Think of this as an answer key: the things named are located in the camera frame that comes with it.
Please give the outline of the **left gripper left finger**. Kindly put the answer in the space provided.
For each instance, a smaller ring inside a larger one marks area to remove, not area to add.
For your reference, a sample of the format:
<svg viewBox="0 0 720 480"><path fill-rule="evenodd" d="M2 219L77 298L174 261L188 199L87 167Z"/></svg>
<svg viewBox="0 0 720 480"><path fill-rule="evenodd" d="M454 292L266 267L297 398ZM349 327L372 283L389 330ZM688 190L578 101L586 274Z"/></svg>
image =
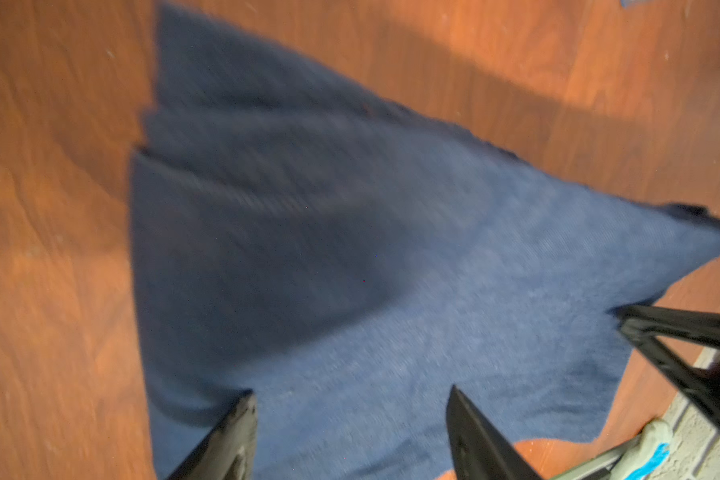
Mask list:
<svg viewBox="0 0 720 480"><path fill-rule="evenodd" d="M251 480L257 428L257 398L246 391L168 479Z"/></svg>

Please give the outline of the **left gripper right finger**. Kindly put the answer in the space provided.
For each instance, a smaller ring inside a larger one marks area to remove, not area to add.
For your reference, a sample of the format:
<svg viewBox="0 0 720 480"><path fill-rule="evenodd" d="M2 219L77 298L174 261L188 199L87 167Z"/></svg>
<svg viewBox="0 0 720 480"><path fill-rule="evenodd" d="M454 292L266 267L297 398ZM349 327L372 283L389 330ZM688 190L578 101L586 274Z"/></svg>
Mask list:
<svg viewBox="0 0 720 480"><path fill-rule="evenodd" d="M451 387L445 418L458 480L541 480L456 385Z"/></svg>

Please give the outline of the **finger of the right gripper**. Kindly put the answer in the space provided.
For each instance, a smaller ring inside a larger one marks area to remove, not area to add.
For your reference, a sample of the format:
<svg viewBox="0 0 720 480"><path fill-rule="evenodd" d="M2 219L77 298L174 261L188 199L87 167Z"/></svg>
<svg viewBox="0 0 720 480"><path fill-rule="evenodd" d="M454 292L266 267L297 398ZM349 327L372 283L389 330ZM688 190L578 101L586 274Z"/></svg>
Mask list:
<svg viewBox="0 0 720 480"><path fill-rule="evenodd" d="M614 312L622 336L720 433L720 313L639 304Z"/></svg>

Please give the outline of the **dark blue denim trousers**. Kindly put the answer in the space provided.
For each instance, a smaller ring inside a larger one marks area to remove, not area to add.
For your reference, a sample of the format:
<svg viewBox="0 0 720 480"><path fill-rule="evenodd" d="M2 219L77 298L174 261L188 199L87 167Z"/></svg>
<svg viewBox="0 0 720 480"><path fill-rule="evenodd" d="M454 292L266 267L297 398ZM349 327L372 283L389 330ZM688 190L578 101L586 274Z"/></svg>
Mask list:
<svg viewBox="0 0 720 480"><path fill-rule="evenodd" d="M588 442L617 308L720 256L720 220L552 177L294 51L157 9L131 245L153 464L239 398L258 479L433 479L452 385L513 442Z"/></svg>

